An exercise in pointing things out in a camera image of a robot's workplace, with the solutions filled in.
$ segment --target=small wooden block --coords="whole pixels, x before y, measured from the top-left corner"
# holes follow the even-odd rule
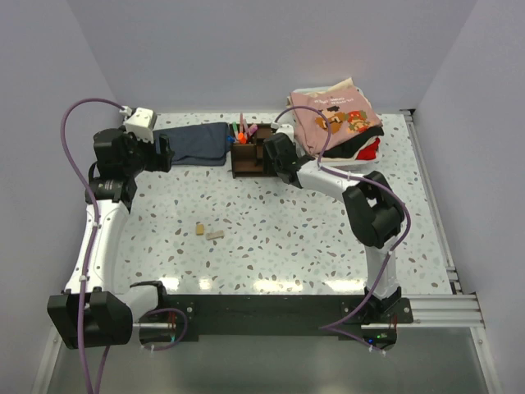
[[[206,234],[206,239],[208,241],[214,240],[216,238],[224,238],[224,231],[223,230],[219,230],[219,231],[215,231],[215,232],[209,232],[208,234]]]
[[[204,235],[204,225],[202,223],[199,223],[195,228],[195,234],[197,234],[198,236]]]

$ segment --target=cable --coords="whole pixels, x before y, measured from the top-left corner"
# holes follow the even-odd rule
[[[182,316],[182,319],[184,320],[184,327],[182,328],[182,332],[180,333],[179,337],[175,339],[173,342],[171,342],[169,345],[165,345],[161,347],[145,346],[144,348],[151,350],[151,351],[168,350],[168,349],[171,349],[173,346],[175,346],[180,341],[182,341],[182,338],[184,338],[184,335],[186,335],[186,332],[188,331],[188,317],[186,316],[184,312],[182,312],[179,309],[176,309],[176,308],[155,309],[155,310],[150,310],[144,316],[151,316],[152,314],[163,314],[166,312],[174,312]]]
[[[361,303],[359,303],[359,305],[356,306],[355,309],[352,310],[352,312],[350,312],[349,314],[347,314],[343,318],[337,320],[334,323],[330,323],[330,324],[327,324],[327,325],[324,325],[324,326],[320,327],[321,330],[329,330],[329,331],[332,331],[332,332],[338,332],[340,334],[346,335],[347,337],[351,337],[351,338],[355,339],[357,337],[354,336],[353,334],[349,334],[349,333],[347,333],[345,331],[339,330],[336,327],[338,325],[348,321],[353,316],[355,316],[359,312],[359,310],[361,310],[364,307],[364,305],[370,300],[370,298],[373,295],[373,292],[376,290],[376,287],[379,284],[379,281],[381,280],[381,276],[385,272],[386,265],[388,264],[388,261],[390,260],[391,254],[394,252],[395,248],[397,248],[401,244],[401,242],[403,242],[404,239],[409,234],[410,227],[412,226],[412,218],[410,217],[410,212],[407,210],[407,207],[405,206],[404,202],[391,189],[389,189],[388,187],[382,185],[381,183],[373,181],[371,179],[364,178],[362,176],[350,175],[348,172],[340,172],[339,170],[336,170],[335,168],[324,167],[322,165],[322,163],[321,163],[322,155],[325,153],[326,147],[330,143],[331,124],[330,124],[328,119],[325,117],[325,115],[321,111],[317,110],[316,108],[312,108],[312,107],[309,107],[309,106],[306,106],[306,105],[292,106],[292,107],[287,108],[283,112],[281,112],[279,115],[277,115],[276,120],[274,122],[277,123],[279,121],[279,119],[285,113],[287,113],[288,111],[291,111],[291,110],[295,110],[295,109],[308,109],[309,111],[313,111],[317,115],[322,117],[322,119],[326,123],[326,131],[327,131],[327,133],[326,133],[326,141],[325,141],[325,144],[322,146],[321,152],[319,153],[319,157],[317,158],[317,166],[318,166],[319,170],[324,171],[324,172],[326,172],[328,174],[331,174],[331,175],[334,175],[334,176],[338,176],[340,178],[344,178],[344,179],[349,180],[349,181],[362,181],[362,182],[366,182],[366,183],[368,183],[370,185],[373,185],[375,187],[378,187],[379,189],[381,189],[381,190],[385,191],[386,193],[388,193],[389,195],[391,195],[395,199],[395,201],[397,201],[397,203],[399,203],[399,205],[401,206],[401,208],[404,211],[405,217],[407,218],[407,225],[406,225],[406,227],[404,229],[403,234],[399,237],[399,239],[390,248],[388,254],[386,255],[385,259],[383,260],[383,264],[381,266],[381,269],[379,270],[379,273],[377,274],[376,280],[374,281],[374,283],[372,284],[372,286],[368,290],[368,293],[364,296],[364,298],[361,301]]]
[[[72,104],[64,113],[64,116],[62,117],[62,122],[60,124],[60,139],[62,141],[62,148],[64,149],[64,153],[66,154],[67,160],[69,161],[69,164],[73,167],[73,170],[75,171],[76,175],[82,182],[82,185],[84,185],[84,188],[88,194],[89,200],[91,201],[91,204],[93,205],[94,209],[94,224],[91,230],[91,234],[89,235],[89,242],[88,246],[85,251],[84,255],[84,262],[82,263],[82,270],[81,270],[81,281],[80,281],[80,294],[79,294],[79,314],[77,319],[77,334],[78,334],[78,348],[79,348],[79,354],[80,354],[80,363],[82,364],[82,369],[84,371],[84,378],[85,378],[85,386],[88,391],[88,394],[98,394],[98,389],[95,387],[95,390],[93,390],[93,386],[91,384],[91,377],[89,376],[89,366],[88,366],[88,360],[86,359],[85,355],[85,344],[84,344],[84,302],[85,302],[85,288],[86,288],[86,276],[88,272],[88,266],[89,266],[89,259],[91,257],[91,251],[93,249],[95,237],[97,235],[98,230],[98,220],[100,219],[100,213],[98,210],[98,204],[97,199],[95,198],[95,195],[91,188],[89,187],[89,183],[86,181],[84,176],[82,175],[82,172],[78,168],[78,166],[75,163],[75,160],[73,160],[73,157],[71,156],[71,152],[69,150],[69,147],[67,146],[66,142],[66,122],[67,118],[70,116],[71,112],[77,108],[79,105],[84,103],[106,103],[110,104],[113,107],[124,109],[120,104],[114,103],[111,100],[106,100],[105,98],[85,98],[83,100],[77,101],[76,103]],[[98,369],[99,371],[99,377],[100,380],[102,380],[102,371],[104,363],[106,362],[107,352],[109,351],[109,348],[107,348],[107,351],[104,351],[103,359],[101,360],[100,367]]]

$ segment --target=black cloth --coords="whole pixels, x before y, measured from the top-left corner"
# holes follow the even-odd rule
[[[381,126],[368,127],[363,133],[356,135],[348,141],[343,142],[332,149],[328,149],[323,157],[325,158],[352,158],[368,140],[372,137],[385,135]]]
[[[174,127],[154,131],[155,140],[160,134],[167,135],[171,150],[175,152],[174,166],[223,166],[230,143],[226,140],[228,124],[208,123]]]

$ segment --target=gray floor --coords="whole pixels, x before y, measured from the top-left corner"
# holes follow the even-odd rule
[[[94,376],[102,350],[89,350]],[[61,349],[50,393],[85,392],[76,350]],[[467,329],[405,328],[386,358],[334,337],[202,337],[153,355],[112,348],[101,394],[486,393]]]

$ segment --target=speckled table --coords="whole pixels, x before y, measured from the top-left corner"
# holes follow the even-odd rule
[[[160,114],[158,129],[236,121],[238,113]],[[245,114],[271,122],[275,113]],[[404,294],[450,294],[434,222],[402,115],[381,115],[385,136],[378,170],[413,216],[397,249]],[[342,203],[287,186],[278,178],[231,177],[224,167],[173,167],[143,172],[130,220],[122,233],[115,288],[137,281],[164,282],[170,293],[362,294],[367,280],[363,246],[353,236]],[[195,235],[223,230],[206,241]]]

